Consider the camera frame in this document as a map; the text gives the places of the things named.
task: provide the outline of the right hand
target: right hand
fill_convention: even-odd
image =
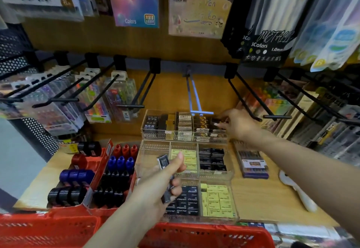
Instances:
[[[226,110],[219,115],[219,118],[225,123],[220,122],[215,125],[226,129],[229,138],[251,143],[251,139],[256,139],[255,132],[261,130],[261,127],[246,110]]]

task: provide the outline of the red shopping basket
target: red shopping basket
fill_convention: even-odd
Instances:
[[[83,247],[100,226],[95,216],[0,215],[0,247]]]
[[[139,248],[275,248],[264,228],[234,225],[158,223]]]

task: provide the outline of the left hand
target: left hand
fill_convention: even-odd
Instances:
[[[147,179],[141,179],[140,183],[134,188],[129,199],[133,203],[140,204],[145,217],[144,226],[147,229],[152,228],[161,219],[166,207],[182,193],[181,180],[175,178],[171,182],[174,186],[171,190],[171,202],[163,204],[161,201],[161,197],[168,187],[170,177],[176,172],[183,172],[185,169],[184,155],[179,152],[166,168],[154,173]]]

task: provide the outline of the hand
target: hand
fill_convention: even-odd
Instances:
[[[159,168],[156,167],[156,173],[152,174],[149,178],[142,178],[140,183],[134,188],[130,200],[140,204],[143,215],[146,217],[144,222],[147,229],[153,227],[161,219],[166,207],[182,193],[181,180],[180,178],[175,178],[171,182],[174,186],[171,190],[171,202],[163,204],[161,201],[161,197],[168,187],[170,177],[176,172],[183,172],[185,169],[184,155],[182,152],[179,152],[166,168],[158,171]]]
[[[256,132],[261,130],[261,127],[250,117],[246,110],[226,110],[219,118],[225,123],[215,123],[216,126],[226,129],[230,138],[249,144],[251,144],[252,139],[256,139]]]

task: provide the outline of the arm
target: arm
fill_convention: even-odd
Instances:
[[[166,168],[142,180],[129,200],[110,216],[84,248],[136,248],[146,232],[164,215],[166,207],[181,194],[180,179],[175,178],[171,202],[163,204],[160,200],[170,177],[185,169],[184,156],[179,153]]]
[[[360,170],[263,130],[245,110],[229,110],[220,123],[232,138],[272,159],[343,228],[360,240]]]

